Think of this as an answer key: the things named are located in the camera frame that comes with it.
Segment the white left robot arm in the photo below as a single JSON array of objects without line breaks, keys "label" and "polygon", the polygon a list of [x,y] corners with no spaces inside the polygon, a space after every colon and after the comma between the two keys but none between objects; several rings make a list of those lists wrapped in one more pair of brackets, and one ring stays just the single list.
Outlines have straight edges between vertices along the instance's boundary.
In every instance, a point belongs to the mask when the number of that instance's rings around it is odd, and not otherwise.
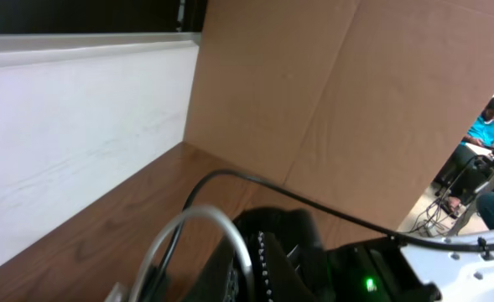
[{"label": "white left robot arm", "polygon": [[326,250],[305,210],[258,208],[234,219],[251,257],[249,294],[228,241],[187,301],[494,301],[494,252],[439,251],[388,237]]}]

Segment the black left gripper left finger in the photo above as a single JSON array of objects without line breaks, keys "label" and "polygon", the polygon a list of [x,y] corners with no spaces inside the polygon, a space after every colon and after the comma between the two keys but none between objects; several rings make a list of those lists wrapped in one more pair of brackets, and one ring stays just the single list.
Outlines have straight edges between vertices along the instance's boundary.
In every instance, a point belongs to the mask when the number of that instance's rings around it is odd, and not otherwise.
[{"label": "black left gripper left finger", "polygon": [[255,293],[247,286],[232,245],[221,240],[210,255],[191,288],[195,302],[246,302],[254,301]]}]

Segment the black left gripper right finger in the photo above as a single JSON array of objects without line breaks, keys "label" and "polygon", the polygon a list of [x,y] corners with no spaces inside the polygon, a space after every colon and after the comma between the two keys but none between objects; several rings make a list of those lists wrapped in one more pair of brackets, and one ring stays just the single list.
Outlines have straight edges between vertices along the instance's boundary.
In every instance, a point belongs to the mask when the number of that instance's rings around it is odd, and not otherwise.
[{"label": "black left gripper right finger", "polygon": [[271,233],[257,236],[257,301],[315,301]]}]

